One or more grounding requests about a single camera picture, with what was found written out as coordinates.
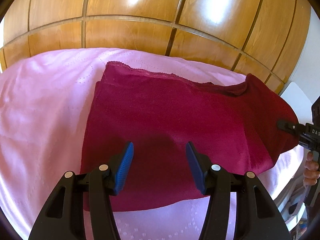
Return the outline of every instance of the finger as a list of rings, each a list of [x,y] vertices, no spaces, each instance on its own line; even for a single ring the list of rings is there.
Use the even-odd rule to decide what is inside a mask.
[[[304,167],[310,171],[317,171],[319,169],[319,164],[315,161],[306,161]]]
[[[307,161],[313,161],[313,153],[312,152],[308,152]]]
[[[303,179],[303,185],[304,186],[313,186],[317,183],[316,179],[308,179],[308,178],[304,178]]]
[[[308,169],[305,169],[303,176],[307,179],[318,179],[320,177],[320,171],[309,171]]]

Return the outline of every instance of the metal pin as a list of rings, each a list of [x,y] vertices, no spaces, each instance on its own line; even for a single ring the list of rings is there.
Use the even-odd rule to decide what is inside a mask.
[[[71,177],[73,176],[73,172],[72,172],[72,171],[67,171],[67,172],[64,174],[64,176],[65,176],[66,178],[71,178]]]
[[[108,168],[109,168],[108,165],[103,164],[103,165],[100,165],[99,170],[106,171]]]
[[[248,171],[247,172],[247,176],[251,179],[253,179],[255,177],[255,174],[252,171]]]
[[[217,164],[214,164],[211,166],[211,169],[213,169],[214,171],[219,171],[219,170],[221,170],[221,167]]]

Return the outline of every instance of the wooden wall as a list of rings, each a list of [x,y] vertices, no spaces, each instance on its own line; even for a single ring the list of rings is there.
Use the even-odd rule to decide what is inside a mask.
[[[307,0],[15,0],[1,64],[42,52],[117,47],[288,81],[310,20]]]

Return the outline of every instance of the maroon fabric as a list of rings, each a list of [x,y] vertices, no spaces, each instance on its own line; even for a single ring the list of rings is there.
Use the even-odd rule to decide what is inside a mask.
[[[260,174],[298,144],[277,129],[279,119],[298,122],[290,106],[251,74],[239,85],[222,87],[109,62],[96,85],[81,173],[107,163],[132,141],[134,158],[124,190],[111,198],[114,211],[201,198],[186,143],[229,172]]]

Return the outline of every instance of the silver screw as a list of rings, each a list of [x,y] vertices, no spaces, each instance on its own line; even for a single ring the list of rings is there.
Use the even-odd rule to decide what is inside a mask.
[[[217,164],[214,164],[211,166],[211,169],[213,169],[214,171],[219,171],[219,170],[221,170],[221,167]]]
[[[72,172],[72,171],[67,171],[67,172],[64,174],[64,176],[65,176],[66,178],[71,178],[71,177],[73,176],[73,172]]]
[[[108,168],[109,168],[108,165],[103,164],[103,165],[100,165],[99,170],[106,171]]]
[[[251,179],[253,179],[255,177],[255,174],[252,171],[248,171],[247,172],[247,176]]]

